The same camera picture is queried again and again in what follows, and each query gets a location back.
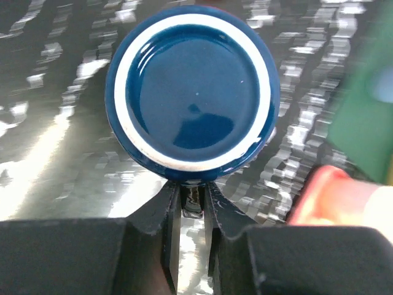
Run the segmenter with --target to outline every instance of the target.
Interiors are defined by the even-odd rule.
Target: shiny surface
[[[252,63],[219,31],[182,26],[163,34],[149,44],[141,66],[135,61],[141,72],[130,70],[131,120],[170,157],[213,159],[233,148],[255,118],[259,91]]]
[[[136,22],[182,3],[190,1],[0,1],[0,219],[126,216],[159,190],[164,180],[111,132],[104,79]],[[280,70],[270,143],[217,183],[249,216],[281,219],[313,163],[350,166],[324,143],[329,100],[383,1],[197,3],[247,21]],[[182,222],[179,291],[211,294],[201,280],[203,223]]]
[[[195,48],[202,37],[203,42],[210,44],[210,50],[200,46],[199,50]],[[175,42],[176,46],[164,50],[168,40]],[[191,41],[198,41],[193,49],[189,46]],[[179,46],[183,48],[184,44],[188,44],[187,50],[180,54]],[[230,48],[232,54],[224,50],[225,54],[214,58],[214,51],[222,47],[216,46],[218,44]],[[160,54],[154,52],[157,48],[161,48]],[[242,70],[231,73],[235,70],[233,66],[239,68],[240,64]],[[247,86],[248,79],[257,81],[252,88],[258,95],[252,95],[251,89],[242,86],[241,81]],[[141,95],[144,99],[138,104]],[[195,185],[227,175],[258,154],[278,116],[279,79],[271,53],[245,22],[212,7],[179,6],[165,9],[143,21],[122,41],[108,70],[105,103],[116,137],[137,163],[167,179]],[[189,111],[184,110],[185,104],[191,105],[194,111],[197,111],[195,107],[202,111],[210,107],[211,111],[219,112],[208,113],[207,121],[212,121],[212,115],[214,118],[217,115],[230,116],[227,119],[234,124],[232,132],[218,143],[204,148],[179,147],[179,142],[200,145],[214,129],[220,131],[221,136],[222,132],[224,135],[228,133],[222,122],[202,128],[203,136],[197,136],[198,129],[190,134],[184,124],[178,130],[182,120],[198,119],[195,114],[191,119],[187,116]],[[247,116],[236,116],[241,109],[239,104],[245,104],[243,111],[247,111],[244,114]],[[146,132],[146,126],[141,126],[146,125],[141,122],[143,116],[150,123],[149,132]],[[159,127],[165,128],[162,132],[152,133]],[[173,140],[177,141],[177,146],[171,143]]]

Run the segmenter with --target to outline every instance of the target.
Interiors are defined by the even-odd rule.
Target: blue glaze
[[[251,60],[231,38],[177,26],[151,39],[143,53],[128,74],[128,112],[156,150],[184,161],[213,159],[250,130],[259,85]]]
[[[236,160],[232,160],[230,163],[227,163],[226,165],[224,165],[222,167],[215,168],[215,169],[212,169],[209,171],[201,171],[201,172],[178,171],[178,170],[166,168],[166,167],[159,165],[159,164],[151,161],[150,159],[148,159],[139,150],[137,150],[132,145],[130,140],[127,138],[126,134],[124,133],[124,131],[119,123],[119,120],[116,115],[115,107],[114,107],[115,75],[117,72],[117,68],[119,67],[120,60],[122,59],[128,46],[133,42],[133,40],[142,31],[144,31],[149,26],[151,26],[154,23],[156,23],[162,19],[165,19],[167,17],[171,17],[174,15],[180,15],[180,14],[211,15],[213,17],[217,17],[222,20],[225,20],[226,22],[231,23],[232,25],[234,25],[235,27],[240,29],[244,34],[246,34],[248,36],[248,38],[255,44],[255,46],[260,51],[263,59],[265,60],[266,67],[268,69],[268,75],[270,78],[270,87],[271,87],[270,108],[269,108],[267,121],[264,126],[261,126],[261,132],[260,132],[260,136],[259,136],[261,138],[261,140],[256,142],[255,144],[253,144],[249,148],[249,150],[245,154],[243,154],[240,158],[238,158]],[[208,30],[208,31],[210,31],[210,32],[204,32],[203,34],[201,34],[202,36],[200,36],[200,38],[198,39],[198,42],[199,42],[198,46],[199,47],[202,47],[202,42],[206,41],[206,42],[209,42],[209,46],[211,46],[212,50],[216,50],[217,52],[223,50],[224,48],[227,48],[227,49],[229,49],[229,52],[232,56],[235,56],[235,57],[237,56],[239,58],[236,60],[238,60],[240,62],[245,62],[245,64],[243,64],[243,65],[233,62],[231,67],[233,67],[233,68],[238,67],[241,69],[243,66],[243,67],[247,68],[247,60],[244,58],[244,54],[241,52],[241,50],[239,51],[238,49],[236,49],[236,44],[225,43],[224,41],[214,42],[212,40],[218,40],[218,39],[211,37],[212,34],[214,35],[214,32],[212,30]],[[182,44],[182,42],[177,42],[177,41],[174,42],[173,46],[175,46],[175,45],[179,46],[179,44]],[[159,44],[161,44],[161,45],[158,45],[158,47],[161,47],[161,48],[162,48],[163,44],[165,43],[165,42],[161,43],[159,40],[157,42]],[[183,42],[183,44],[180,46],[187,46],[186,44],[187,44],[187,41]],[[150,67],[150,65],[148,65],[145,75],[146,75],[146,73],[149,72],[149,68],[154,69],[154,67],[158,67],[157,65],[160,64],[160,55],[162,55],[163,57],[165,55],[170,55],[170,50],[168,50],[168,49],[164,50],[163,53],[160,53],[160,50],[154,50],[154,51],[155,51],[156,56],[153,57],[152,59],[154,59],[155,61],[151,64],[152,67]],[[129,79],[132,76],[133,72],[134,72],[134,70],[130,69]],[[255,100],[252,98],[253,93],[255,92],[255,90],[253,90],[255,86],[253,87],[250,85],[252,83],[251,81],[254,80],[255,77],[252,77],[253,74],[250,74],[250,73],[251,72],[249,72],[249,71],[245,71],[242,74],[238,74],[240,76],[245,75],[244,81],[247,81],[247,83],[249,83],[247,90],[238,90],[238,89],[235,90],[235,91],[238,91],[238,93],[243,93],[243,94],[246,93],[247,97],[251,98],[249,101],[247,101],[246,106],[243,106],[243,105],[241,106],[241,110],[247,114],[253,114],[252,104],[258,103],[258,102],[255,102]],[[138,87],[133,88],[133,86],[131,86],[127,89],[127,97],[128,97],[128,101],[129,101],[128,108],[129,108],[129,112],[131,114],[130,116],[131,116],[132,121],[137,123],[136,127],[139,128],[138,130],[142,130],[143,132],[146,133],[143,136],[144,136],[145,140],[147,140],[148,137],[150,137],[150,139],[151,139],[151,136],[149,136],[149,134],[151,134],[152,130],[150,129],[151,127],[149,127],[149,124],[151,124],[151,122],[149,123],[148,122],[149,120],[146,119],[146,118],[149,118],[150,116],[145,117],[144,112],[149,111],[149,110],[143,106],[143,102],[141,103],[140,99],[136,99],[136,100],[130,99],[131,97],[136,97],[136,98],[142,98],[142,101],[143,101],[143,100],[145,100],[145,97],[149,97],[149,89],[144,89],[144,86],[143,86],[145,83],[144,80],[139,80],[139,81],[141,81],[141,83]],[[191,80],[185,81],[185,83],[187,85],[191,85],[191,86],[193,85]],[[217,83],[218,83],[218,85],[220,85],[220,83],[222,83],[222,81],[217,80]],[[198,81],[198,86],[201,87],[201,85],[203,85],[203,82]],[[223,90],[223,88],[218,88],[218,89],[220,89],[219,94],[224,95],[225,91]],[[204,98],[202,98],[202,99],[206,100],[207,97],[209,96],[209,93],[207,92],[207,89],[203,89],[203,90],[206,92],[203,94],[201,93],[200,95],[203,95]],[[231,96],[232,96],[231,99],[233,99],[233,101],[236,101],[236,96],[233,95],[232,93],[231,93]],[[239,128],[239,126],[242,124],[239,121],[239,116],[236,116],[236,115],[230,116],[230,114],[229,114],[230,109],[228,109],[228,113],[226,113],[226,111],[224,113],[222,113],[221,111],[218,111],[218,110],[215,110],[212,112],[208,109],[202,108],[200,105],[200,102],[198,100],[192,101],[190,98],[191,98],[191,96],[187,95],[187,99],[188,99],[187,103],[185,103],[182,106],[182,109],[183,109],[182,114],[184,114],[185,117],[184,117],[183,121],[180,123],[180,126],[183,125],[184,122],[191,122],[191,123],[194,122],[194,124],[195,124],[195,122],[198,122],[198,120],[201,122],[201,125],[206,126],[206,125],[209,125],[209,122],[211,123],[212,121],[217,120],[215,126],[224,125],[225,128],[223,128],[223,129],[218,128],[216,131],[210,130],[211,136],[208,136],[207,138],[205,138],[204,139],[205,142],[198,142],[195,140],[193,140],[192,142],[188,142],[188,141],[184,140],[184,138],[190,137],[190,134],[187,131],[187,129],[189,129],[189,127],[186,126],[185,128],[183,128],[183,130],[186,130],[183,132],[181,132],[181,128],[177,128],[178,133],[176,133],[176,136],[173,136],[171,140],[166,138],[164,141],[162,141],[162,143],[164,143],[164,145],[158,146],[159,145],[158,141],[151,143],[155,148],[159,149],[160,151],[165,151],[165,149],[169,148],[167,150],[167,152],[173,153],[173,154],[177,153],[178,151],[181,151],[181,149],[186,149],[187,154],[180,155],[179,157],[183,157],[183,159],[191,159],[192,157],[197,157],[194,159],[200,160],[200,158],[199,158],[199,156],[201,155],[201,153],[199,153],[200,150],[208,148],[209,152],[211,152],[211,155],[217,155],[219,153],[222,153],[221,151],[219,151],[218,149],[213,148],[213,147],[215,147],[217,144],[219,144],[221,142],[225,142],[227,149],[229,149],[233,143],[230,143],[231,141],[228,140],[228,138],[231,138],[231,136],[236,138],[241,133],[240,130],[247,130],[249,128],[249,122],[250,122],[249,120],[247,120],[246,123],[243,123],[243,126],[241,128]],[[177,180],[177,181],[182,181],[183,183],[189,184],[189,185],[200,184],[200,183],[203,183],[206,181],[212,181],[218,177],[221,177],[223,175],[226,175],[228,173],[235,171],[236,169],[243,166],[246,162],[253,159],[260,152],[260,150],[263,148],[263,145],[265,144],[266,140],[268,139],[271,132],[273,131],[273,128],[274,128],[274,125],[275,125],[275,122],[276,122],[276,119],[278,116],[279,79],[278,79],[277,70],[274,65],[274,61],[273,61],[271,54],[270,54],[269,50],[267,49],[266,45],[259,38],[259,36],[252,29],[250,29],[250,27],[248,27],[248,25],[245,24],[243,21],[241,21],[240,19],[238,19],[230,14],[227,14],[221,10],[218,10],[218,9],[215,9],[212,7],[180,6],[180,7],[176,7],[173,9],[164,10],[164,11],[160,12],[159,14],[156,14],[153,17],[148,18],[147,20],[142,22],[140,25],[138,25],[123,40],[123,42],[118,47],[116,54],[114,55],[114,58],[112,60],[111,66],[110,66],[108,74],[107,74],[105,102],[106,102],[106,107],[107,107],[107,116],[109,119],[109,123],[110,123],[116,137],[118,138],[118,140],[119,140],[120,144],[123,146],[123,148],[130,154],[130,156],[132,156],[132,158],[135,159],[135,161],[137,161],[142,166],[148,168],[149,170],[151,170],[151,171],[153,171],[153,172],[155,172],[165,178],[173,179],[173,180]],[[138,108],[134,108],[134,106],[132,105],[132,104],[138,104],[138,103],[141,105],[140,111],[138,111]],[[220,123],[224,123],[224,121],[219,122],[219,120],[226,121],[226,119],[232,121],[233,125],[220,124]]]
[[[393,103],[393,66],[383,69],[376,75],[373,95],[383,103]]]

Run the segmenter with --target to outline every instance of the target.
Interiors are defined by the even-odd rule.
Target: white rim
[[[127,111],[126,105],[126,80],[130,66],[138,53],[148,41],[157,33],[178,25],[200,25],[208,26],[223,32],[235,40],[248,54],[257,72],[260,103],[249,133],[228,152],[201,162],[188,162],[174,159],[162,154],[149,145],[135,129]],[[204,14],[183,14],[161,20],[145,29],[127,48],[119,68],[117,69],[114,87],[114,101],[117,116],[128,139],[133,145],[150,160],[163,165],[164,167],[180,171],[206,171],[221,167],[233,160],[240,158],[248,149],[259,141],[259,134],[266,122],[270,107],[270,81],[266,64],[254,43],[238,28],[216,17]]]

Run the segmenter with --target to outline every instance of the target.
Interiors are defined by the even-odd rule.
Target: reflective metallic surface
[[[348,168],[324,142],[332,94],[384,1],[197,1],[257,30],[281,74],[279,121],[249,165],[218,180],[249,216],[281,220],[315,163]],[[192,1],[0,2],[0,219],[126,216],[164,179],[135,164],[104,108],[119,42],[162,8]],[[180,294],[211,294],[202,220],[184,219]]]

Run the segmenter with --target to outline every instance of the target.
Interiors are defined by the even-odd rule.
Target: green object
[[[327,139],[371,180],[387,183],[393,154],[393,1],[370,32],[362,62],[341,94]]]

